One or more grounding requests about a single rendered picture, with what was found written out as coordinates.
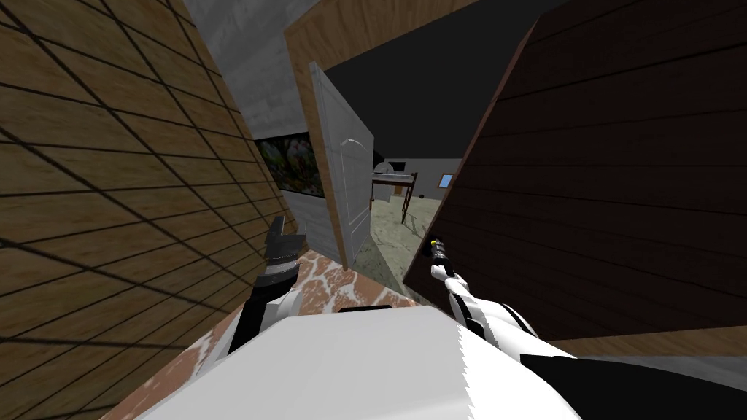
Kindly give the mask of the brown frame bunk bed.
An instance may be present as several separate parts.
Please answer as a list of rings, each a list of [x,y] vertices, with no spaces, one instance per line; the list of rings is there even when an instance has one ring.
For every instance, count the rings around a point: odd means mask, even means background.
[[[412,174],[396,174],[391,163],[382,162],[374,167],[372,174],[372,186],[371,186],[371,198],[369,203],[369,209],[372,209],[373,202],[376,200],[376,193],[374,186],[376,184],[392,187],[402,187],[405,189],[403,206],[402,206],[402,218],[401,223],[405,224],[408,207],[411,201],[414,186],[417,181],[418,173]]]

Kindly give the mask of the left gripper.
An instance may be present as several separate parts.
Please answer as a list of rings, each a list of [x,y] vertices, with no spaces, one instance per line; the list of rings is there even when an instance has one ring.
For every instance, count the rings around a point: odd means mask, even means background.
[[[285,217],[276,216],[266,234],[264,257],[268,264],[282,264],[298,259],[306,244],[306,234],[282,235]]]

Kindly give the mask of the colourful picture on wall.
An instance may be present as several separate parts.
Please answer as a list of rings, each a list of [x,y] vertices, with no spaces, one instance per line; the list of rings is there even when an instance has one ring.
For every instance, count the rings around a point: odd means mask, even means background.
[[[308,132],[255,140],[255,145],[280,190],[325,197]]]

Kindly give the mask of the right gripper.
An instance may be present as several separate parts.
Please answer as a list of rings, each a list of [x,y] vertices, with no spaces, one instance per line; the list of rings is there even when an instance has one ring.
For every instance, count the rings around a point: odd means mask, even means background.
[[[455,277],[453,267],[446,256],[446,249],[441,239],[433,236],[430,239],[431,254],[435,265],[440,265],[446,271],[448,277]]]

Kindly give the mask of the white door leaf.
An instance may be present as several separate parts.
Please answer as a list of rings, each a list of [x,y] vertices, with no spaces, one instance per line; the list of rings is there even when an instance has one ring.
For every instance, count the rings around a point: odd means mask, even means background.
[[[347,265],[370,235],[374,135],[315,62],[309,64]]]

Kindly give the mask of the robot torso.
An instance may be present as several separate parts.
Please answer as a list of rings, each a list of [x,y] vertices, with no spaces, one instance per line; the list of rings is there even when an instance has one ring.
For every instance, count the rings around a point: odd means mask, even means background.
[[[291,316],[138,420],[580,420],[431,307]]]

